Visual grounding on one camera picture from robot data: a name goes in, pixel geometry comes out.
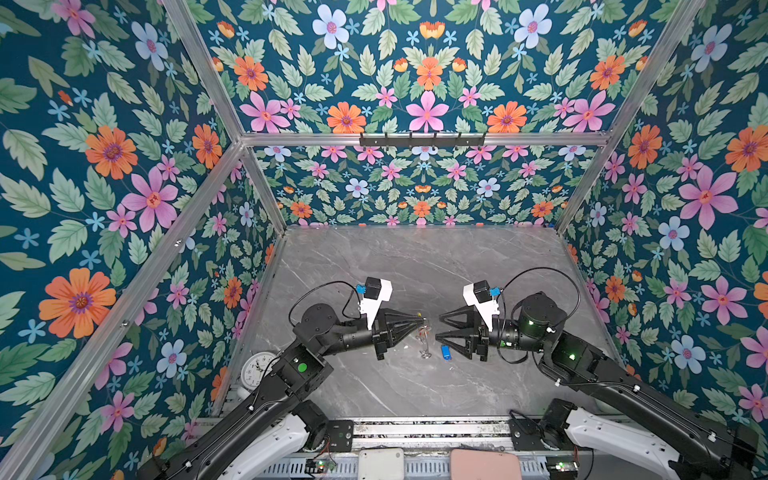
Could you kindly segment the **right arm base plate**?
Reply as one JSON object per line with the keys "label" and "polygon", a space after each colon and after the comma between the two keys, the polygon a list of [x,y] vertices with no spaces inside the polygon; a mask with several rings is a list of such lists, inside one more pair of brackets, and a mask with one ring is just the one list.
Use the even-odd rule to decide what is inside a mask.
{"label": "right arm base plate", "polygon": [[559,447],[547,441],[538,423],[512,416],[508,420],[510,438],[516,451],[556,451]]}

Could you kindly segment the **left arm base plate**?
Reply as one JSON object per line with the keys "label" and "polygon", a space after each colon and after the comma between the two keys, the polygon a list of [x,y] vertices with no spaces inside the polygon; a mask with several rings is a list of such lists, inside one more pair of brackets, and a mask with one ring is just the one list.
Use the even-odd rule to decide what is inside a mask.
{"label": "left arm base plate", "polygon": [[353,420],[330,420],[309,434],[304,450],[308,452],[324,450],[329,450],[332,453],[351,452],[354,430],[355,422]]}

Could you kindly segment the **silver metal keyring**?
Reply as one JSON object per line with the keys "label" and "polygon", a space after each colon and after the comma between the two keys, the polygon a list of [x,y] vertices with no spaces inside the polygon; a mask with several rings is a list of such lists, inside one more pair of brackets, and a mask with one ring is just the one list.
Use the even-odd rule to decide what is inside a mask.
{"label": "silver metal keyring", "polygon": [[417,338],[420,342],[419,353],[422,359],[430,359],[432,357],[430,350],[430,332],[430,323],[426,318],[423,318],[420,326],[417,329]]}

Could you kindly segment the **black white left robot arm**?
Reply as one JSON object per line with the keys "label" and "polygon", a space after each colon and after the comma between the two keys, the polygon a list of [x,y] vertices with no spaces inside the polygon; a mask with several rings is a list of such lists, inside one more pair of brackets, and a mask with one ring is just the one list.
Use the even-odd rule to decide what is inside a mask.
{"label": "black white left robot arm", "polygon": [[309,421],[308,434],[320,437],[327,418],[308,397],[333,372],[326,358],[371,346],[376,358],[382,360],[388,349],[408,337],[422,321],[417,314],[383,308],[368,329],[365,319],[341,321],[328,304],[309,307],[293,328],[293,342],[270,362],[246,399],[182,452],[145,462],[137,477],[218,479],[270,427],[294,413]]}

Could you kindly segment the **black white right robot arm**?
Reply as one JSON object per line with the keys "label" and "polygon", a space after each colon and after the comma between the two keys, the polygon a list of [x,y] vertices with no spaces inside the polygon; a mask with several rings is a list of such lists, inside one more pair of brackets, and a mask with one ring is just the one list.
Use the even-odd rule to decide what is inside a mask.
{"label": "black white right robot arm", "polygon": [[536,353],[538,370],[559,387],[603,402],[635,428],[595,417],[554,399],[538,423],[554,443],[601,450],[665,479],[750,479],[759,436],[728,427],[682,407],[637,379],[586,340],[565,331],[568,315],[545,293],[519,301],[504,319],[493,301],[440,315],[448,330],[437,340],[457,353],[487,360],[493,348]]}

